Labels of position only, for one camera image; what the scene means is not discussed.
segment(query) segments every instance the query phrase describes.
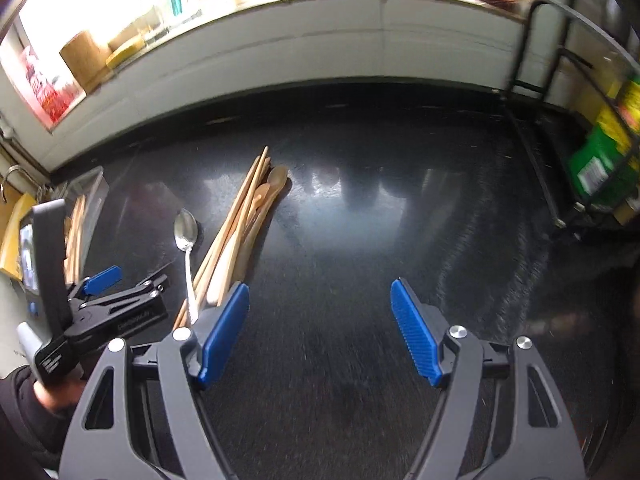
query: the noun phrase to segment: metal hook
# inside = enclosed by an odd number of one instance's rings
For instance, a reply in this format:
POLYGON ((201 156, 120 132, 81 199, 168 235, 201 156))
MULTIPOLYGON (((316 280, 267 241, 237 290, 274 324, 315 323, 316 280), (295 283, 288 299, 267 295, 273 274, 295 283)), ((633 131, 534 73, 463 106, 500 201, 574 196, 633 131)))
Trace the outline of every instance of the metal hook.
POLYGON ((36 180, 29 174, 27 170, 25 170, 19 164, 15 164, 14 166, 11 166, 6 171, 6 175, 2 179, 2 182, 0 183, 0 195, 2 195, 2 202, 4 202, 5 204, 6 204, 6 197, 4 196, 4 184, 6 183, 6 180, 9 178, 9 175, 11 175, 14 171, 20 171, 21 173, 23 173, 24 176, 27 177, 27 180, 29 180, 36 187, 37 190, 39 190, 41 187, 40 184, 36 182, 36 180))

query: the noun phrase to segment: pile of wooden utensils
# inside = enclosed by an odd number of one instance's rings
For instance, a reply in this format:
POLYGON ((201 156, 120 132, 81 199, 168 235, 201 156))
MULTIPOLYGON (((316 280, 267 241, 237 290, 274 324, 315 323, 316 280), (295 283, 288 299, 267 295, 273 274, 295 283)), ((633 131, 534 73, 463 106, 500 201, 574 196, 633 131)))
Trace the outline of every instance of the pile of wooden utensils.
MULTIPOLYGON (((255 239, 269 209, 287 183, 287 168, 276 166, 271 171, 268 146, 256 157, 225 222, 193 279, 196 307, 206 303, 222 304, 233 282, 242 281, 249 264, 255 239)), ((184 300, 175 319, 174 330, 187 326, 188 306, 184 300)))
POLYGON ((65 259, 65 282, 79 283, 80 281, 80 252, 82 247, 82 222, 84 221, 84 208, 86 197, 79 196, 76 199, 71 220, 66 222, 69 225, 66 236, 66 259, 65 259))

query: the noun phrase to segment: yellow and green package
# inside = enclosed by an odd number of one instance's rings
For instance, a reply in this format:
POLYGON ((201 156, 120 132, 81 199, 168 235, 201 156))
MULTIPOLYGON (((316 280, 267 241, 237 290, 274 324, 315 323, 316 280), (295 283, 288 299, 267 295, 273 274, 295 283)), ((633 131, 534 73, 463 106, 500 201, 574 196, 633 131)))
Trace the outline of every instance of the yellow and green package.
MULTIPOLYGON (((619 107, 620 115, 633 132, 640 130, 640 78, 629 82, 619 107)), ((613 171, 616 163, 631 149, 630 139, 608 106, 603 106, 585 145, 569 161, 575 188, 587 198, 613 171)), ((628 196, 638 183, 640 162, 631 157, 618 176, 607 185, 596 203, 614 207, 628 196)))

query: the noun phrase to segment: brown container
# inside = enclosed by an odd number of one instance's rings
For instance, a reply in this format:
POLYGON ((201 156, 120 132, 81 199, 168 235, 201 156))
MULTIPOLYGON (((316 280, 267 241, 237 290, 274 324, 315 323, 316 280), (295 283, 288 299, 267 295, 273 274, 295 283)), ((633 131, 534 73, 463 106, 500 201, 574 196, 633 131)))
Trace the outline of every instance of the brown container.
POLYGON ((60 57, 87 94, 93 92, 111 73, 106 65, 110 55, 111 50, 95 43, 88 30, 78 32, 60 50, 60 57))

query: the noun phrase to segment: spoon handle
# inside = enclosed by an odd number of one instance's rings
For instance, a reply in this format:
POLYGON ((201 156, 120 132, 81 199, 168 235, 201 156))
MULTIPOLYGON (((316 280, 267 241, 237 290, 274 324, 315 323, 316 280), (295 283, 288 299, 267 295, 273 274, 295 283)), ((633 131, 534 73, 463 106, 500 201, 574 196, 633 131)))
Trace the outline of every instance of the spoon handle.
POLYGON ((184 274, 187 279, 187 304, 189 305, 189 323, 191 326, 198 319, 198 306, 196 294, 193 291, 193 278, 191 277, 191 248, 184 251, 184 274))

